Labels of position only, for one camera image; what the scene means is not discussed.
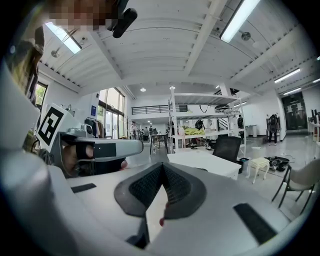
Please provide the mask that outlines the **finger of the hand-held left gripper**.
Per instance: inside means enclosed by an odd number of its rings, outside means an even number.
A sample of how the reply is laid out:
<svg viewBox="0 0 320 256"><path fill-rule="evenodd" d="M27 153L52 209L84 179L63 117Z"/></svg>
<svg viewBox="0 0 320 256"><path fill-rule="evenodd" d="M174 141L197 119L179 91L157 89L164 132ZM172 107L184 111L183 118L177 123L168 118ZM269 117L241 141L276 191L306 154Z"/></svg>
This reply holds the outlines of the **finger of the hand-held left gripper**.
<svg viewBox="0 0 320 256"><path fill-rule="evenodd" d="M141 140L96 139L93 158L96 161L113 161L140 154L144 149Z"/></svg>

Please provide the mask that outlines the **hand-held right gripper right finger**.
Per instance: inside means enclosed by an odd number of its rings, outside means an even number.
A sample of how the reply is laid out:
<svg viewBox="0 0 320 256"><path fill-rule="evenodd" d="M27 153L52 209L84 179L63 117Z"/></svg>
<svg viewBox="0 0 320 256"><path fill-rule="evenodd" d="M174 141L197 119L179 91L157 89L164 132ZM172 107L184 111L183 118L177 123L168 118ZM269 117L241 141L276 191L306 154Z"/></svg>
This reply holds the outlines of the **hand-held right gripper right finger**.
<svg viewBox="0 0 320 256"><path fill-rule="evenodd" d="M288 240L290 220L257 192L237 181L205 170L171 164L198 178L206 188L203 204L189 217L165 220L149 244L153 255L272 255ZM262 226L249 211L243 215L256 231L268 231L260 243L237 213L248 204L264 220Z"/></svg>

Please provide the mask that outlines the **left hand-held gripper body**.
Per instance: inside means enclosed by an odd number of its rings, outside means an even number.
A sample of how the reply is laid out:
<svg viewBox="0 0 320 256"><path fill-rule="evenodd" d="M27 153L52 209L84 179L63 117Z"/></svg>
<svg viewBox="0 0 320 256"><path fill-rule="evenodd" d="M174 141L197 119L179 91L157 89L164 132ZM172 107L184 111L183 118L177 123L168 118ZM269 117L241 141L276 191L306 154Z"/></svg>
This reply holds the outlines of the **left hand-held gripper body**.
<svg viewBox="0 0 320 256"><path fill-rule="evenodd" d="M63 149L76 144L89 144L94 147L97 139L92 127L80 123L70 111L52 103L47 106L44 118L38 124L36 137L39 140L38 156L49 166L62 170L66 178L77 178L108 174L123 170L128 163L125 158L109 161L92 159L79 160L75 166L75 175L69 175L64 168Z"/></svg>

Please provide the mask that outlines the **person's left hand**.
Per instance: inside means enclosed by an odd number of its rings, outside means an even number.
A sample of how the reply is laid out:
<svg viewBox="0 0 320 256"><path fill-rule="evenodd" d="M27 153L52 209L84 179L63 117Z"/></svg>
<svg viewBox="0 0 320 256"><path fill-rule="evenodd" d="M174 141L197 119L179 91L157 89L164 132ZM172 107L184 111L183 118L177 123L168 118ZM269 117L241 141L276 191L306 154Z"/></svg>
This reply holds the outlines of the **person's left hand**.
<svg viewBox="0 0 320 256"><path fill-rule="evenodd" d="M94 157L94 148L90 144L77 143L63 149L63 165L66 173L75 175L76 164L79 160L89 160Z"/></svg>

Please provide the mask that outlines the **black table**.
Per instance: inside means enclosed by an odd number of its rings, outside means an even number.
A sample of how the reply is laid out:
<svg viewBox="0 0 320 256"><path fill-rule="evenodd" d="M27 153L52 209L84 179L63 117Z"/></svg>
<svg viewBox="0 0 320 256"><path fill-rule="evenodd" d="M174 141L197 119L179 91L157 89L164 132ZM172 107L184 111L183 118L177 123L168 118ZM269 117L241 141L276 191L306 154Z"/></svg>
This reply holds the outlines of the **black table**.
<svg viewBox="0 0 320 256"><path fill-rule="evenodd" d="M149 150L149 154L152 153L153 146L155 145L155 138L158 138L160 141L164 142L166 152L169 153L169 150L168 150L168 136L166 134L151 134L150 135L150 150Z"/></svg>

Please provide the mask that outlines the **clothes rack with garments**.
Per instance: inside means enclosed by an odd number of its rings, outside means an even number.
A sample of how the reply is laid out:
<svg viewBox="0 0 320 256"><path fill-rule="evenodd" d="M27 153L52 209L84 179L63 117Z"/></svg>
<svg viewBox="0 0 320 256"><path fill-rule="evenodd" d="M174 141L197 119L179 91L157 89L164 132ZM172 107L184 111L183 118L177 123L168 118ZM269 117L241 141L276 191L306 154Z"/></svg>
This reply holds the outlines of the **clothes rack with garments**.
<svg viewBox="0 0 320 256"><path fill-rule="evenodd" d="M94 118L91 118L91 117L87 117L85 120L84 120L84 123L91 126L92 128L92 134L95 138L98 138L98 139L105 139L105 128L102 124L101 121L97 120L97 119L94 119Z"/></svg>

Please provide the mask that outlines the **black mezzanine railing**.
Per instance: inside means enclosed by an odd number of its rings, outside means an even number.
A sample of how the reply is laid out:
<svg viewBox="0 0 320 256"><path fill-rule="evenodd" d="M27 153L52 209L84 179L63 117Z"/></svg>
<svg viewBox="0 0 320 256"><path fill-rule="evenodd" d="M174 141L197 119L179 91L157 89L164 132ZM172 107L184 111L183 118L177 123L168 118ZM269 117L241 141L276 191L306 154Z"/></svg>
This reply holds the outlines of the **black mezzanine railing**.
<svg viewBox="0 0 320 256"><path fill-rule="evenodd" d="M131 108L132 115L146 115L146 114L160 114L173 112L173 106L170 105L150 105L150 106L136 106ZM185 104L176 105L176 112L187 112L188 106Z"/></svg>

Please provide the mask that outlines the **yellow plaid shirt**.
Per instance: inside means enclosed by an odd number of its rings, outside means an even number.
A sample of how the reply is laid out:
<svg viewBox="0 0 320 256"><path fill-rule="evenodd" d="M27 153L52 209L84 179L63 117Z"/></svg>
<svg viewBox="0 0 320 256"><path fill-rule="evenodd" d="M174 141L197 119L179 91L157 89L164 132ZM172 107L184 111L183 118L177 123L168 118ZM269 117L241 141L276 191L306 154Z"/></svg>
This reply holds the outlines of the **yellow plaid shirt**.
<svg viewBox="0 0 320 256"><path fill-rule="evenodd" d="M44 49L44 29L43 26L40 26L33 31L30 38L15 39L5 55L5 61L13 80L33 104L36 103L38 65Z"/></svg>

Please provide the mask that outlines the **gray trash bin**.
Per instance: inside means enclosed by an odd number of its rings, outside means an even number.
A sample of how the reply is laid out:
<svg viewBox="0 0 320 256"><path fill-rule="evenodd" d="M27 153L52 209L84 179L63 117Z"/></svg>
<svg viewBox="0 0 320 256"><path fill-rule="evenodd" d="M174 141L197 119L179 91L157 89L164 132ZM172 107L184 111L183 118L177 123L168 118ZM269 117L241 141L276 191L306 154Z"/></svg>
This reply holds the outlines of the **gray trash bin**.
<svg viewBox="0 0 320 256"><path fill-rule="evenodd" d="M247 173L250 160L248 158L243 157L243 158L240 158L237 162L239 165L241 165L241 168L239 169L238 173L239 174Z"/></svg>

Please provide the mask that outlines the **yellow cloth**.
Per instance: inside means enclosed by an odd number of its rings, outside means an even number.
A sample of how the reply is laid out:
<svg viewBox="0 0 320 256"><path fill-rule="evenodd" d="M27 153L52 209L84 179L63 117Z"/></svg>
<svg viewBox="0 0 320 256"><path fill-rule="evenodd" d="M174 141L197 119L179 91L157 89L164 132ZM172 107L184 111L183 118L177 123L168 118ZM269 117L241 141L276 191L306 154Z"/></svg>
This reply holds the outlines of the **yellow cloth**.
<svg viewBox="0 0 320 256"><path fill-rule="evenodd" d="M205 130L204 129L197 129L193 127L180 127L179 129L179 134L180 135L185 135L185 136L193 136L193 135L204 135Z"/></svg>

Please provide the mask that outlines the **white stool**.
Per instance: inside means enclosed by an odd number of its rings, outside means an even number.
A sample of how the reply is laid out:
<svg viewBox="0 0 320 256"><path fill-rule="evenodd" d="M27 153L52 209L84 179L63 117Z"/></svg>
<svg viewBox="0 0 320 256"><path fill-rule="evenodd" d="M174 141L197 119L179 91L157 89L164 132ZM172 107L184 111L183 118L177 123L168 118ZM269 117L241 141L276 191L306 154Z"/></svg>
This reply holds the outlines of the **white stool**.
<svg viewBox="0 0 320 256"><path fill-rule="evenodd" d="M255 183L259 170L265 171L263 176L263 179L265 180L267 173L270 169L270 161L264 157L251 159L248 163L247 176L246 176L247 179L251 176L252 169L254 169L254 178L252 180L252 184Z"/></svg>

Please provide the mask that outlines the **black mesh office chair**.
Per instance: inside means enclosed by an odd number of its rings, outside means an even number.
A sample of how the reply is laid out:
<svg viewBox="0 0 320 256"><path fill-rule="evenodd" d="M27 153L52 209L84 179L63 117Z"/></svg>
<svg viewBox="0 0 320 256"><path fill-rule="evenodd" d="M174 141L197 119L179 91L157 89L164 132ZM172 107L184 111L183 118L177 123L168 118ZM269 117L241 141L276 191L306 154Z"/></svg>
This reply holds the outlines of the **black mesh office chair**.
<svg viewBox="0 0 320 256"><path fill-rule="evenodd" d="M213 155L235 163L242 143L240 137L219 136L216 140Z"/></svg>

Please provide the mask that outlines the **black floor bag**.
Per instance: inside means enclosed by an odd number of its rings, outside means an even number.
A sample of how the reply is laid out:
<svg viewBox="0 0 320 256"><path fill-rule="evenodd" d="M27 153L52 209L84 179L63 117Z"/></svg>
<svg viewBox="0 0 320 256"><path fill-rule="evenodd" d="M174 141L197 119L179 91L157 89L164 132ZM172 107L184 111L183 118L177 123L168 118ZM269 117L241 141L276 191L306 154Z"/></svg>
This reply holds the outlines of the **black floor bag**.
<svg viewBox="0 0 320 256"><path fill-rule="evenodd" d="M269 170L272 172L284 172L287 169L290 160L280 156L265 157L269 161Z"/></svg>

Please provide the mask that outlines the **gray chair with black legs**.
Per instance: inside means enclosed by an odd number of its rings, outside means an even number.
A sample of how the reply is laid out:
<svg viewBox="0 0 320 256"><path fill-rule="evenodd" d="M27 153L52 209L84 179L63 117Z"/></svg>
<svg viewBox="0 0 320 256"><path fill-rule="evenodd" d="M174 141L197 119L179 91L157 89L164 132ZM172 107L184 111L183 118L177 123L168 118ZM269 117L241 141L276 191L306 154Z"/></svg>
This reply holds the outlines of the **gray chair with black legs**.
<svg viewBox="0 0 320 256"><path fill-rule="evenodd" d="M285 171L284 177L280 183L280 186L278 187L271 202L273 202L276 199L283 185L285 185L285 188L284 188L283 195L280 199L280 202L278 204L278 207L277 207L278 209L281 208L287 192L299 192L298 197L295 199L295 202L297 202L304 192L311 191L300 212L300 214L302 214L311 199L312 191L314 190L315 186L319 182L320 182L320 158L314 159L313 161L309 162L306 166L304 166L301 169L293 169L289 164Z"/></svg>

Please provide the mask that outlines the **tall glass window wall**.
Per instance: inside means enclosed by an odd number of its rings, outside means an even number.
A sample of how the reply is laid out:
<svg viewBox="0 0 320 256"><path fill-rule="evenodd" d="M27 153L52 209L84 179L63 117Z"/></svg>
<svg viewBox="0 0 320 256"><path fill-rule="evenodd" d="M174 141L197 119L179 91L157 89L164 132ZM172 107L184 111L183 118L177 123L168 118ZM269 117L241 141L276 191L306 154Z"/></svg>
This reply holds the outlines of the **tall glass window wall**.
<svg viewBox="0 0 320 256"><path fill-rule="evenodd" d="M97 119L104 125L109 139L126 138L125 96L116 88L99 93Z"/></svg>

